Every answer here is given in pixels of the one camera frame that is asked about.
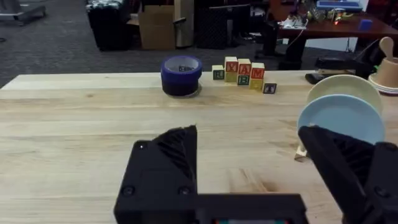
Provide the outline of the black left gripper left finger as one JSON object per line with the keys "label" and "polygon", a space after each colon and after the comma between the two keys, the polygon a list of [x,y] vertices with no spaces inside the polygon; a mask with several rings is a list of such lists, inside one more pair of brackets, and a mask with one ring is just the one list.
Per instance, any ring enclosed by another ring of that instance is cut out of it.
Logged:
{"label": "black left gripper left finger", "polygon": [[114,206],[117,223],[194,223],[197,127],[134,143]]}

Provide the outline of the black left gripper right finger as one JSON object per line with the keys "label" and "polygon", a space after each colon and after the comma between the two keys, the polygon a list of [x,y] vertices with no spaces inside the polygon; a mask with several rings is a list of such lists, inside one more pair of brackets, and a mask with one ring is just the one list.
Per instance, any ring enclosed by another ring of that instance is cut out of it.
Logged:
{"label": "black left gripper right finger", "polygon": [[318,126],[298,136],[343,213],[343,223],[397,224],[397,146]]}

